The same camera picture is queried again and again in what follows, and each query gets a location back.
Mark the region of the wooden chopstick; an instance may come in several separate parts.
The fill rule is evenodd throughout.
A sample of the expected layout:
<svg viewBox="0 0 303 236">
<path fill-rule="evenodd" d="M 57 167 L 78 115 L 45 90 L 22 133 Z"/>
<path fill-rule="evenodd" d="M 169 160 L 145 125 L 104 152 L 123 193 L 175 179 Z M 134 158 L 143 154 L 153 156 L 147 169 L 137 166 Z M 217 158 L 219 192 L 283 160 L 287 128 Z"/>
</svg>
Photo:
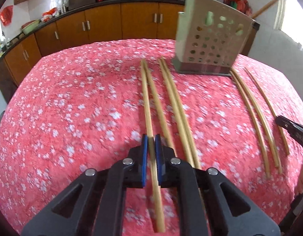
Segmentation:
<svg viewBox="0 0 303 236">
<path fill-rule="evenodd" d="M 174 143 L 173 143 L 171 132 L 170 132 L 170 130 L 168 128 L 168 125 L 167 125 L 167 121 L 166 121 L 166 117 L 165 117 L 165 114 L 164 114 L 164 111 L 163 111 L 163 108 L 162 108 L 162 104 L 161 104 L 159 96 L 158 96 L 158 91 L 156 89 L 156 85 L 155 85 L 155 83 L 152 79 L 151 72 L 149 71 L 149 68 L 148 68 L 148 65 L 147 65 L 147 62 L 146 62 L 145 59 L 142 60 L 142 64 L 143 64 L 143 67 L 144 67 L 146 75 L 147 75 L 148 83 L 150 85 L 150 89 L 151 89 L 151 92 L 152 92 L 153 100 L 154 100 L 156 111 L 157 111 L 157 114 L 158 114 L 158 119 L 159 119 L 160 126 L 161 126 L 161 129 L 162 129 L 162 132 L 163 132 L 163 136 L 166 140 L 167 145 L 175 151 L 175 146 L 174 146 Z"/>
<path fill-rule="evenodd" d="M 182 119 L 181 119 L 180 111 L 179 111 L 178 105 L 176 103 L 175 94 L 173 93 L 173 90 L 172 90 L 172 87 L 171 87 L 171 84 L 170 84 L 170 80 L 169 80 L 168 74 L 165 70 L 165 67 L 163 65 L 162 60 L 158 59 L 158 62 L 159 62 L 159 66 L 160 66 L 160 69 L 161 69 L 162 74 L 163 74 L 163 78 L 164 78 L 164 82 L 165 82 L 165 85 L 166 85 L 166 88 L 167 88 L 169 99 L 171 101 L 171 106 L 172 106 L 172 109 L 173 109 L 176 125 L 177 125 L 179 136 L 180 136 L 180 140 L 181 140 L 181 143 L 182 143 L 182 146 L 183 146 L 184 155 L 186 157 L 187 162 L 189 162 L 190 165 L 192 167 L 194 167 L 193 156 L 191 154 L 189 142 L 188 142 L 188 139 L 187 139 L 187 136 L 186 136 L 186 132 L 184 130 L 184 124 L 183 124 Z"/>
<path fill-rule="evenodd" d="M 250 96 L 248 95 L 247 91 L 245 91 L 243 84 L 239 82 L 239 79 L 237 76 L 235 76 L 235 73 L 233 70 L 230 71 L 230 74 L 238 88 L 238 91 L 243 99 L 243 102 L 248 110 L 249 116 L 251 118 L 252 124 L 253 124 L 253 129 L 256 133 L 257 139 L 258 139 L 258 144 L 261 150 L 261 155 L 264 163 L 264 168 L 265 168 L 265 174 L 267 179 L 271 178 L 271 168 L 269 164 L 269 159 L 268 159 L 268 154 L 266 150 L 266 144 L 265 140 L 263 137 L 263 134 L 260 129 L 260 125 L 258 124 L 257 116 L 256 113 L 254 112 L 254 107 L 251 104 Z"/>
<path fill-rule="evenodd" d="M 273 106 L 271 105 L 271 102 L 269 101 L 269 99 L 267 98 L 267 96 L 264 93 L 264 90 L 262 89 L 262 87 L 260 86 L 259 82 L 257 81 L 257 79 L 253 76 L 253 74 L 250 73 L 250 71 L 247 69 L 247 67 L 244 68 L 245 72 L 249 75 L 249 77 L 251 78 L 251 80 L 254 82 L 255 86 L 257 87 L 257 89 L 259 90 L 259 92 L 261 93 L 262 97 L 264 98 L 265 102 L 267 103 L 269 110 L 271 111 L 271 114 L 274 118 L 276 118 L 276 112 L 273 108 Z M 277 126 L 279 133 L 281 135 L 283 144 L 284 144 L 284 149 L 286 152 L 286 155 L 288 156 L 290 154 L 290 150 L 289 150 L 289 146 L 288 146 L 288 142 L 286 140 L 286 136 L 284 135 L 284 132 L 282 130 L 282 128 L 280 126 Z"/>
<path fill-rule="evenodd" d="M 265 118 L 263 112 L 261 111 L 260 105 L 256 101 L 253 93 L 251 92 L 247 84 L 243 81 L 241 76 L 234 69 L 230 70 L 230 74 L 237 85 L 237 88 L 242 96 L 242 99 L 252 119 L 254 129 L 256 131 L 257 138 L 261 148 L 261 154 L 264 161 L 266 176 L 268 178 L 271 177 L 271 169 L 270 169 L 269 159 L 266 149 L 267 148 L 266 140 L 273 157 L 274 165 L 277 168 L 278 172 L 280 174 L 283 174 L 283 168 L 274 141 L 274 137 L 271 130 L 269 129 L 269 124 L 267 122 L 267 119 Z"/>
<path fill-rule="evenodd" d="M 161 195 L 160 187 L 158 185 L 156 153 L 154 147 L 154 134 L 152 130 L 152 120 L 151 120 L 148 83 L 147 83 L 147 67 L 146 67 L 146 61 L 144 59 L 142 59 L 140 63 L 141 63 L 143 104 L 145 111 L 145 125 L 146 125 L 147 137 L 148 137 L 148 149 L 150 156 L 152 195 L 155 205 L 156 231 L 158 233 L 164 233 L 166 231 L 166 227 L 165 227 L 165 219 L 163 213 L 162 195 Z"/>
<path fill-rule="evenodd" d="M 169 77 L 169 81 L 170 81 L 170 84 L 171 84 L 171 87 L 172 87 L 172 90 L 173 90 L 173 93 L 174 93 L 174 96 L 175 96 L 175 99 L 176 99 L 176 102 L 177 102 L 177 105 L 178 105 L 178 108 L 179 108 L 180 116 L 182 118 L 184 129 L 186 131 L 186 135 L 187 135 L 187 138 L 188 138 L 188 143 L 190 145 L 190 149 L 191 149 L 191 152 L 193 154 L 193 160 L 194 160 L 194 163 L 195 163 L 195 167 L 197 169 L 201 169 L 201 163 L 200 163 L 200 160 L 198 158 L 195 141 L 194 141 L 193 134 L 192 134 L 192 131 L 190 129 L 190 125 L 188 123 L 186 114 L 185 114 L 185 112 L 183 110 L 183 106 L 182 106 L 182 101 L 180 99 L 180 95 L 178 93 L 178 90 L 177 90 L 176 85 L 175 85 L 175 83 L 173 81 L 172 75 L 171 75 L 171 73 L 170 73 L 170 71 L 168 69 L 168 66 L 166 64 L 165 59 L 161 58 L 161 60 L 162 60 L 164 69 L 165 69 L 165 71 L 166 71 L 166 73 L 167 73 L 167 75 Z"/>
</svg>

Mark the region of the brown lower kitchen cabinets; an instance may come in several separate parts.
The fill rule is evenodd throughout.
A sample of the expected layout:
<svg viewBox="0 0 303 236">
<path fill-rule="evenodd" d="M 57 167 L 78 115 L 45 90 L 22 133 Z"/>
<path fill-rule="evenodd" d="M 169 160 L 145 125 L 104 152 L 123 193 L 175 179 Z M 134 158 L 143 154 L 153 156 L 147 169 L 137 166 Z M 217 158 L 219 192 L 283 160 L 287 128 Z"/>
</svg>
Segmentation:
<svg viewBox="0 0 303 236">
<path fill-rule="evenodd" d="M 126 39 L 175 39 L 185 0 L 106 0 L 43 23 L 0 57 L 0 94 L 9 102 L 44 56 L 71 47 Z"/>
</svg>

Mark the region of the red floral tablecloth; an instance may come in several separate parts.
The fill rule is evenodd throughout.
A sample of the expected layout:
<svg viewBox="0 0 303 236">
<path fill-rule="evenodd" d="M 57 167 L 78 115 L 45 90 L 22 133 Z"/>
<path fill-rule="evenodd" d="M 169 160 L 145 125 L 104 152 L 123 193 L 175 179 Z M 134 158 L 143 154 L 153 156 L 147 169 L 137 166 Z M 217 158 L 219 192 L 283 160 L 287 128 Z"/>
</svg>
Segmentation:
<svg viewBox="0 0 303 236">
<path fill-rule="evenodd" d="M 172 134 L 184 156 L 158 59 L 171 63 L 171 40 L 84 45 L 42 58 L 22 81 L 0 123 L 0 211 L 17 232 L 85 169 L 125 158 L 145 133 L 141 87 L 146 59 Z M 259 141 L 228 77 L 171 75 L 193 133 L 201 168 L 215 167 L 275 222 L 293 200 L 303 148 L 285 149 L 269 106 L 303 125 L 303 102 L 281 72 L 246 56 L 235 70 L 273 132 L 283 171 L 267 178 Z"/>
</svg>

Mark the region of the perforated metal utensil holder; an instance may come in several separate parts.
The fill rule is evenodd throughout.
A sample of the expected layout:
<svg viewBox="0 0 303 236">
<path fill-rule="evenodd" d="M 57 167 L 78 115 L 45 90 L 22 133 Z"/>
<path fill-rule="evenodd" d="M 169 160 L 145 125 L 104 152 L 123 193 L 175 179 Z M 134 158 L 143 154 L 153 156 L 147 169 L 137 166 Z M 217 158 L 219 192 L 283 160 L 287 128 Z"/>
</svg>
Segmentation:
<svg viewBox="0 0 303 236">
<path fill-rule="evenodd" d="M 255 21 L 215 0 L 185 0 L 172 59 L 180 74 L 229 76 Z"/>
</svg>

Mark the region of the red bags and bottles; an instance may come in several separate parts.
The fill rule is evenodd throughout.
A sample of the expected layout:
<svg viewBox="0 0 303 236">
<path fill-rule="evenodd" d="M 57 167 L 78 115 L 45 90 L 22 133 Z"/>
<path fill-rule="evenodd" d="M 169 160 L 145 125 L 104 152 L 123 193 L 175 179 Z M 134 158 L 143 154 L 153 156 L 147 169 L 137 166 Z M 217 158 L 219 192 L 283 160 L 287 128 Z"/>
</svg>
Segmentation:
<svg viewBox="0 0 303 236">
<path fill-rule="evenodd" d="M 247 0 L 223 0 L 223 3 L 250 16 L 252 14 L 252 8 Z"/>
</svg>

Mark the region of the green basin on counter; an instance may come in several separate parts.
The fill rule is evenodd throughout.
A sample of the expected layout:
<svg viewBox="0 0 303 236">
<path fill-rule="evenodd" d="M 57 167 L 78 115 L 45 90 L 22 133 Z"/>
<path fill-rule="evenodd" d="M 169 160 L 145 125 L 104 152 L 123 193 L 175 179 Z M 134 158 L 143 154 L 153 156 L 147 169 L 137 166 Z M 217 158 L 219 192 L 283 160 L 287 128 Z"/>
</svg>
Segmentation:
<svg viewBox="0 0 303 236">
<path fill-rule="evenodd" d="M 27 22 L 26 24 L 22 25 L 21 31 L 23 34 L 28 35 L 30 32 L 34 31 L 40 24 L 41 20 L 34 20 Z"/>
</svg>

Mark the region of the red white toy on counter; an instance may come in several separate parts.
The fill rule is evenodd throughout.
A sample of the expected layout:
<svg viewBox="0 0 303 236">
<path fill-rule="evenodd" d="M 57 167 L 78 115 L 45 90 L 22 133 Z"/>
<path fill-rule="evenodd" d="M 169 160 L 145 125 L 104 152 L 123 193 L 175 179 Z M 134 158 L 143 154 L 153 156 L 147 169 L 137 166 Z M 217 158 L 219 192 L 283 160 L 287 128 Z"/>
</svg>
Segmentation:
<svg viewBox="0 0 303 236">
<path fill-rule="evenodd" d="M 51 20 L 52 18 L 55 18 L 60 15 L 60 11 L 57 7 L 52 8 L 51 10 L 44 12 L 42 14 L 41 22 L 47 22 Z"/>
</svg>

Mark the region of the red plastic bag on wall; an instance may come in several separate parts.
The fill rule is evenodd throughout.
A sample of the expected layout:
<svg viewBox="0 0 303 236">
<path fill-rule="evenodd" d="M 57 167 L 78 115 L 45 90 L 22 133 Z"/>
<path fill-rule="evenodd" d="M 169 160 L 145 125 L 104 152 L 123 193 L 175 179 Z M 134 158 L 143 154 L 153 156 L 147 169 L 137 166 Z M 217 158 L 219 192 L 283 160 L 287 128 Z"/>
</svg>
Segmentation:
<svg viewBox="0 0 303 236">
<path fill-rule="evenodd" d="M 9 5 L 0 11 L 0 21 L 5 27 L 11 24 L 13 17 L 13 7 L 13 5 Z"/>
</svg>

